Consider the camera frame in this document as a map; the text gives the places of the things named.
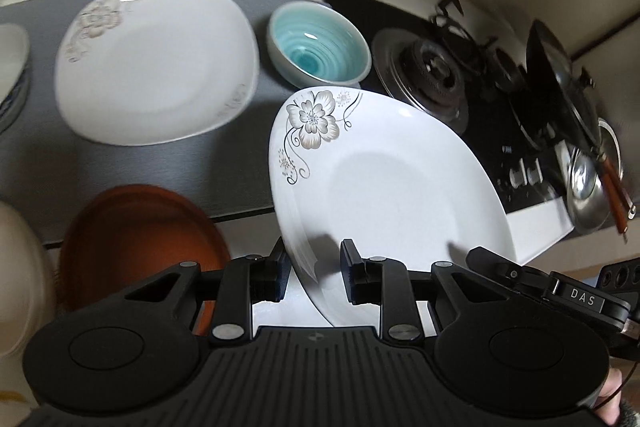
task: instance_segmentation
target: turquoise bowl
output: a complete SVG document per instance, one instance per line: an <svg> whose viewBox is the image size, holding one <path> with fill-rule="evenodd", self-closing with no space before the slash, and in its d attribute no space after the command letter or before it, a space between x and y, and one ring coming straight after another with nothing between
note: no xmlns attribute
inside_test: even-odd
<svg viewBox="0 0 640 427"><path fill-rule="evenodd" d="M300 89L353 86L371 69L367 41L356 26L315 2L290 2L273 12L267 50L278 73Z"/></svg>

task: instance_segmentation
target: wooden handle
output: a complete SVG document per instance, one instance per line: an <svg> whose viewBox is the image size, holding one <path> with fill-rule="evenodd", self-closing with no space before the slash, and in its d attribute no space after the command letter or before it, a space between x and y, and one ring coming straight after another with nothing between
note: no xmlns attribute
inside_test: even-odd
<svg viewBox="0 0 640 427"><path fill-rule="evenodd" d="M632 207L634 206L633 201L631 201L631 198L627 194L625 187L622 186L622 182L620 181L620 177L618 176L618 172L613 166L613 163L607 157L602 162L602 166L604 167L604 171L611 178L611 181L613 183L613 188L615 189L616 194L618 195L618 198L622 202L623 208L626 210L627 213L630 213L632 211Z"/></svg>
<svg viewBox="0 0 640 427"><path fill-rule="evenodd" d="M616 229L618 229L618 233L624 234L628 229L624 205L620 201L620 197L609 173L603 172L600 176L600 180L602 181L602 187L604 188L607 200L609 200L609 208L611 209L611 215L616 222Z"/></svg>

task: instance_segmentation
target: gray countertop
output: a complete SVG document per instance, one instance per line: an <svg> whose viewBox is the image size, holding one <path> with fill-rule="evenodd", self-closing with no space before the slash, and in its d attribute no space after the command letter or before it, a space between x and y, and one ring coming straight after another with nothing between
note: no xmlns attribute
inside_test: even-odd
<svg viewBox="0 0 640 427"><path fill-rule="evenodd" d="M174 190L211 217L272 206L271 124L295 89L271 65L265 33L273 10L291 0L233 0L252 24L260 47L258 88L241 116L199 136L143 147L76 136L56 107L56 53L66 28L90 1L29 0L0 8L0 23L24 26L31 40L28 99L15 123L0 134L0 199L21 212L44 243L62 240L82 207L117 185Z"/></svg>

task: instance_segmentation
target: human hand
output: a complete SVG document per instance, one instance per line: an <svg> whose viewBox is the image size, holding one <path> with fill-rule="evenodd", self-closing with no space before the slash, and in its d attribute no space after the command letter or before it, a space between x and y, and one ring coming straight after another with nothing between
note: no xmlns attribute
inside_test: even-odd
<svg viewBox="0 0 640 427"><path fill-rule="evenodd" d="M615 393L620 385L622 385L622 372L619 369L610 367L609 375L607 376L607 380L605 380L604 385L600 390L600 394L598 395L598 399L596 400L596 404L594 407L597 407L599 403L602 403L609 396L611 396L611 394ZM618 393L602 407L593 411L607 425L615 425L618 421L618 418L620 417L620 400L622 399L621 395L622 393Z"/></svg>

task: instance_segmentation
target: gas stove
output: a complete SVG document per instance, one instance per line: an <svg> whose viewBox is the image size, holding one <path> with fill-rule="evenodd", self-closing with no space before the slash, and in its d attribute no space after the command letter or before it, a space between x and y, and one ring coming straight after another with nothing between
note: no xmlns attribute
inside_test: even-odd
<svg viewBox="0 0 640 427"><path fill-rule="evenodd" d="M540 147L518 117L526 115L526 101L496 86L500 71L489 58L496 40L476 43L449 16L452 6L462 12L458 0L442 0L429 20L376 0L324 1L369 44L374 66L361 88L420 108L455 131L491 179L506 213L562 194L555 151Z"/></svg>

